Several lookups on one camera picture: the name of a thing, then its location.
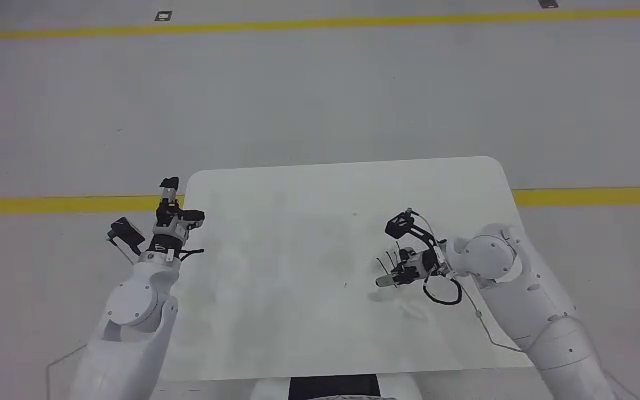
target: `yellow stripe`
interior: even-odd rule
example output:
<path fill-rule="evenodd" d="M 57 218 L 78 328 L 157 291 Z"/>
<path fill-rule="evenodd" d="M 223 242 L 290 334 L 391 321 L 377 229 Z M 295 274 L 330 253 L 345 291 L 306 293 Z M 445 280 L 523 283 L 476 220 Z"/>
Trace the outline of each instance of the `yellow stripe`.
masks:
<path fill-rule="evenodd" d="M 514 190 L 518 207 L 640 206 L 638 188 Z M 150 212 L 158 196 L 0 199 L 0 215 Z"/>
<path fill-rule="evenodd" d="M 268 32 L 302 29 L 336 29 L 362 27 L 399 27 L 460 24 L 511 24 L 523 22 L 585 21 L 594 19 L 640 18 L 640 9 L 582 10 L 508 13 L 437 15 L 382 18 L 336 18 L 303 21 L 239 22 L 226 24 L 114 26 L 53 31 L 0 32 L 0 40 L 35 40 L 146 35 L 192 35 L 232 32 Z"/>
<path fill-rule="evenodd" d="M 514 190 L 518 207 L 638 206 L 640 188 Z"/>
<path fill-rule="evenodd" d="M 155 211 L 159 196 L 44 197 L 0 199 L 0 215 Z"/>

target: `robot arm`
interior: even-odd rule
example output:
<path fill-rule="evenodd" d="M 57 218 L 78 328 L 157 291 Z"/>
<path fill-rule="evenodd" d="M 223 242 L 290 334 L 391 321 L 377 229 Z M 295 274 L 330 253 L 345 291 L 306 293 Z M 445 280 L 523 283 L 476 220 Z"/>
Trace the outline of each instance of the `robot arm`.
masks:
<path fill-rule="evenodd" d="M 411 209 L 403 214 L 407 220 L 411 214 L 418 215 Z M 445 254 L 443 263 L 427 264 L 418 269 L 419 276 L 408 274 L 399 263 L 391 274 L 376 280 L 378 286 L 429 275 L 470 275 L 500 327 L 531 359 L 555 399 L 613 400 L 629 395 L 614 394 L 615 385 L 603 372 L 576 307 L 522 229 L 491 224 L 470 240 L 437 243 Z M 436 252 L 427 247 L 421 253 L 431 254 L 414 254 L 406 265 L 436 258 Z M 517 257 L 522 271 L 510 274 Z"/>
<path fill-rule="evenodd" d="M 161 187 L 147 251 L 138 250 L 144 237 L 126 219 L 111 226 L 107 239 L 114 245 L 116 237 L 124 240 L 139 259 L 129 279 L 109 296 L 80 361 L 72 400 L 148 399 L 156 385 L 178 312 L 178 301 L 169 291 L 178 280 L 182 260 L 194 253 L 182 246 L 189 231 L 204 221 L 201 211 L 180 209 L 178 178 L 165 179 Z"/>

